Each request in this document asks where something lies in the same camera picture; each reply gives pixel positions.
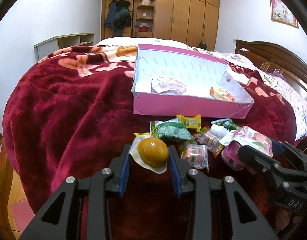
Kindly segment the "clear rainbow candy packet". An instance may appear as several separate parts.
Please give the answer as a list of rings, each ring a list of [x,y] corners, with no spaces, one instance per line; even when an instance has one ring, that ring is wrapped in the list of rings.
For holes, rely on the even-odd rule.
[[[196,169],[209,170],[208,147],[206,145],[185,144],[179,147],[181,159],[186,160],[189,165]]]

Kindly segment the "brown braised egg packet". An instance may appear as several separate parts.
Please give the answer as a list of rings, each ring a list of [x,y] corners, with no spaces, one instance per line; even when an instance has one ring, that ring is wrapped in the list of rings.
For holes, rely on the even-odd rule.
[[[129,155],[138,165],[156,174],[167,171],[168,147],[162,140],[151,135],[136,136],[129,150]]]

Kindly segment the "large green pea snack bag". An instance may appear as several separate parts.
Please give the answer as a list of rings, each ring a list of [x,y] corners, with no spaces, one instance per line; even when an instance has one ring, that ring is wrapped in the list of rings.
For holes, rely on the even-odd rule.
[[[150,134],[160,140],[174,142],[188,141],[191,144],[196,144],[187,128],[175,119],[169,121],[151,121]]]

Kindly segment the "orange snack packet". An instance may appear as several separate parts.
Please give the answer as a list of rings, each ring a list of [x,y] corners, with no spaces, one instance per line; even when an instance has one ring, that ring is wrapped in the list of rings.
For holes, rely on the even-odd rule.
[[[221,87],[217,86],[211,87],[210,95],[216,100],[221,100],[226,102],[236,102],[235,98]]]

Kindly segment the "peach jelly pouch front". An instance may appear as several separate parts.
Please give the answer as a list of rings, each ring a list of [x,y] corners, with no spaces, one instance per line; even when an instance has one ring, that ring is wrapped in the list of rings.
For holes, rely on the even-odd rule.
[[[186,86],[177,80],[159,77],[152,79],[151,90],[157,94],[182,95]]]

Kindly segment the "small green pea snack bag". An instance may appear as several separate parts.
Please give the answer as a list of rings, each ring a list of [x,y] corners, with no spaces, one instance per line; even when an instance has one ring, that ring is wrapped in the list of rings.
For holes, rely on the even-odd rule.
[[[241,129],[240,126],[237,126],[232,119],[219,119],[219,120],[214,120],[211,122],[212,125],[218,125],[218,126],[223,126],[224,128],[228,130],[239,130]]]

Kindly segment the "yellow candy packet top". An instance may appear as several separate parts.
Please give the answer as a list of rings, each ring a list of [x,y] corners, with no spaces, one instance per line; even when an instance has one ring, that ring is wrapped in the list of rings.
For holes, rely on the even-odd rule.
[[[198,114],[194,117],[185,117],[183,115],[177,115],[177,120],[187,129],[194,129],[196,132],[201,130],[201,115]]]

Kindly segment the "dark red floral blanket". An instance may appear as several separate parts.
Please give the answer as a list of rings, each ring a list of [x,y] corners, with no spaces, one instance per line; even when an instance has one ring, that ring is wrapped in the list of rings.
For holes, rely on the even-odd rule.
[[[68,176],[91,177],[108,167],[132,132],[145,132],[150,117],[132,111],[136,46],[69,47],[36,63],[12,92],[3,116],[5,147],[38,218],[22,239],[89,239],[88,192],[60,192],[39,209]],[[293,144],[296,119],[282,97],[256,96],[242,124]],[[109,200],[113,239],[188,239],[190,196],[176,199],[169,175],[141,171],[135,162],[122,198]]]

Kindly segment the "pink cardboard tray box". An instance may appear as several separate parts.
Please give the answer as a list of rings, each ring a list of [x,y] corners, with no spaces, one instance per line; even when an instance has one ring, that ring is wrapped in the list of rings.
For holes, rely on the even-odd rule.
[[[133,78],[133,112],[138,115],[196,116],[243,119],[254,99],[238,83],[228,61],[197,51],[139,44]],[[155,78],[183,83],[182,95],[157,94],[151,90]],[[236,102],[216,100],[211,87],[221,87]]]

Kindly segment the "wooden headboard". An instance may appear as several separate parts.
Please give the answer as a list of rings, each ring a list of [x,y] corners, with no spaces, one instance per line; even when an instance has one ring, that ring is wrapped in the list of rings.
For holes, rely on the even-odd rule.
[[[248,58],[260,70],[277,70],[307,101],[307,64],[290,50],[270,42],[236,40],[235,53]]]

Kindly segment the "grey low shelf cabinet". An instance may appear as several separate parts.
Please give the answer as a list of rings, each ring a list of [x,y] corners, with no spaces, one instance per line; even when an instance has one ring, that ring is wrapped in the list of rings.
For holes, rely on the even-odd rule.
[[[35,58],[39,61],[50,53],[66,47],[92,45],[94,45],[94,33],[55,36],[34,45]]]

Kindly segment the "framed wedding photo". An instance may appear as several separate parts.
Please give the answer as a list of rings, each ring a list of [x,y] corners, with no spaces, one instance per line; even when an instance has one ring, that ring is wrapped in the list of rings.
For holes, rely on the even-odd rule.
[[[299,28],[298,21],[282,0],[270,0],[271,20]]]

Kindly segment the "dark hanging jacket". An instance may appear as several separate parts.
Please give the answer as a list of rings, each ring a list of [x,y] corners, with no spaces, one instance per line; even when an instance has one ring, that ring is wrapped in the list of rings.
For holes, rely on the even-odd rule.
[[[127,0],[113,0],[109,4],[109,12],[105,18],[104,26],[112,30],[130,27],[132,24],[130,5],[131,3]]]

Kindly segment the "wooden wardrobe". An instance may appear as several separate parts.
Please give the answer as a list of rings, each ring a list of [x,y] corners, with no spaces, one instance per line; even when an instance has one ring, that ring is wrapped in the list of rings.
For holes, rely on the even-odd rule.
[[[102,20],[120,0],[103,0]],[[130,2],[131,25],[114,31],[102,25],[101,38],[152,37],[214,50],[220,0],[123,0]]]

